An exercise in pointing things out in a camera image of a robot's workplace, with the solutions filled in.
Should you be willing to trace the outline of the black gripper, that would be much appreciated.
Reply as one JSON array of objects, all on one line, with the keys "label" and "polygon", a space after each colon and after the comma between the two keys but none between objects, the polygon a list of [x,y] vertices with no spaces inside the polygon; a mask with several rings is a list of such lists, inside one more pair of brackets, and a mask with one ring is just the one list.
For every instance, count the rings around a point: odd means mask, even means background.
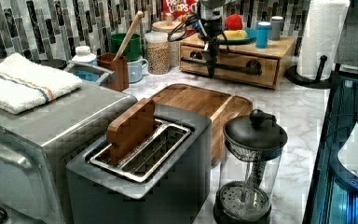
[{"label": "black gripper", "polygon": [[219,53],[219,47],[216,42],[217,37],[222,33],[222,10],[222,7],[207,8],[206,6],[199,6],[200,36],[205,42],[204,49],[208,55],[206,65],[209,78],[213,77]]}]

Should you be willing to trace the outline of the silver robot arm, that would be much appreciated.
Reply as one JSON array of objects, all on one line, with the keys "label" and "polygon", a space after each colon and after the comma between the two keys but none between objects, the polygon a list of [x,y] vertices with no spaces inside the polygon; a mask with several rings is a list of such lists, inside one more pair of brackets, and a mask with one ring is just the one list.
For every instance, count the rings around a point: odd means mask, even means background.
[{"label": "silver robot arm", "polygon": [[208,77],[214,76],[219,52],[218,36],[223,33],[222,10],[226,0],[198,0],[198,23],[199,34],[204,41],[201,51],[208,70]]}]

